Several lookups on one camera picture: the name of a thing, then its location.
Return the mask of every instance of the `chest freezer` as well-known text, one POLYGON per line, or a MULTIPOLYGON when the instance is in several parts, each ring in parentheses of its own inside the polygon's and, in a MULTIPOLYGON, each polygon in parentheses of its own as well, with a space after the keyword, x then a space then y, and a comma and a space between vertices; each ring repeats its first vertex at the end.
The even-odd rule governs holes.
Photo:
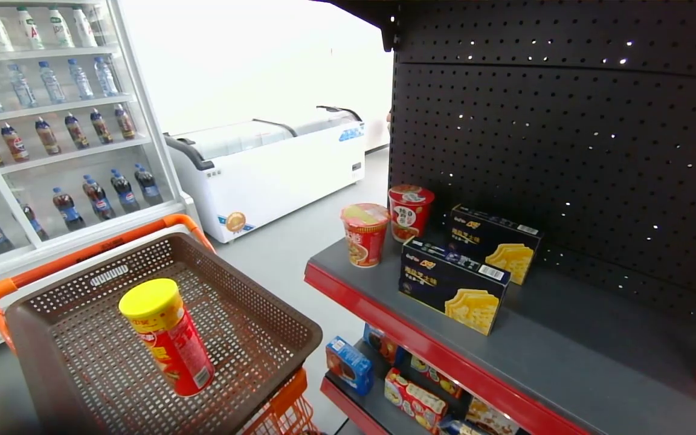
POLYGON ((364 178, 364 122, 319 106, 166 135, 204 231, 227 243, 364 178))

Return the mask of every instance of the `potato chip can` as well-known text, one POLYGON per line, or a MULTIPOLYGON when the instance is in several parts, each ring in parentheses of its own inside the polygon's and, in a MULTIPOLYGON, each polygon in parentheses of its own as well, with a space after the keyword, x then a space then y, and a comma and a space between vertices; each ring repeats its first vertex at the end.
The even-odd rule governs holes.
POLYGON ((118 308, 177 395, 194 396, 211 383, 215 368, 176 281, 160 278, 139 284, 128 290, 118 308))

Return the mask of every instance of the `black pegboard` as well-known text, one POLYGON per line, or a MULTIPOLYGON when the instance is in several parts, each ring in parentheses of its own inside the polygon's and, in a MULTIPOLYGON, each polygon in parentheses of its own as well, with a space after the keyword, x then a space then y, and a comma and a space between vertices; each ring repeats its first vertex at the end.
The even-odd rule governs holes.
POLYGON ((696 2, 393 10, 390 184, 544 228, 536 261, 696 320, 696 2))

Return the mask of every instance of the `red snack can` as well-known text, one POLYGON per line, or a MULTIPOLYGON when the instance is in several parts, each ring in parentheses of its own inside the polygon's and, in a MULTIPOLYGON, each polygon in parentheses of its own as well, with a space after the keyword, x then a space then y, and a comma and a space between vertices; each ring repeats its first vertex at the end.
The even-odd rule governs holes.
POLYGON ((354 204, 340 212, 346 229, 348 259, 358 267, 373 267, 381 262, 386 239, 388 209, 377 204, 354 204))
POLYGON ((419 185, 400 184, 388 190, 391 234, 397 242, 423 235, 434 193, 419 185))
POLYGON ((152 279, 128 290, 118 305, 179 396, 206 388, 215 369, 173 279, 152 279))

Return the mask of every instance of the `yellow lid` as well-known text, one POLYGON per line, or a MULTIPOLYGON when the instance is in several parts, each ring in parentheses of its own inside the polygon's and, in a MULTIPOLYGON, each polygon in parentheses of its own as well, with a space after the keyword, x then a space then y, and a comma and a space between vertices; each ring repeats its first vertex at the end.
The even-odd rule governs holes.
POLYGON ((118 308, 128 319, 155 316, 179 300, 179 286, 168 278, 151 279, 141 283, 122 297, 118 308))

